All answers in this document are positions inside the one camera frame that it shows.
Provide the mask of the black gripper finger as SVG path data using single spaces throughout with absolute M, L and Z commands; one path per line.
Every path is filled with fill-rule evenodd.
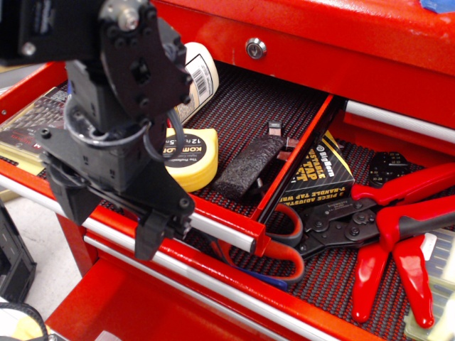
M 82 224 L 101 201 L 84 178 L 65 166 L 48 165 L 47 178 L 65 216 L 75 224 Z
M 165 238 L 183 240 L 190 229 L 189 217 L 151 212 L 136 228 L 134 255 L 137 259 L 150 261 Z

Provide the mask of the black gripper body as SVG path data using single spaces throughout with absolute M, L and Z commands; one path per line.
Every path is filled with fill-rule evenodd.
M 39 131 L 43 163 L 65 166 L 87 181 L 89 190 L 139 216 L 151 212 L 189 217 L 195 205 L 185 190 L 169 175 L 160 153 L 167 122 L 147 122 L 115 129 L 105 134 L 82 120 L 64 129 Z

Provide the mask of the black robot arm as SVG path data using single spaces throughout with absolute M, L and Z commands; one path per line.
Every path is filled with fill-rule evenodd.
M 164 156 L 168 125 L 184 145 L 186 47 L 150 1 L 2 1 L 1 64 L 56 61 L 70 90 L 64 126 L 36 134 L 51 190 L 75 224 L 103 199 L 134 213 L 135 256 L 150 260 L 195 208 Z

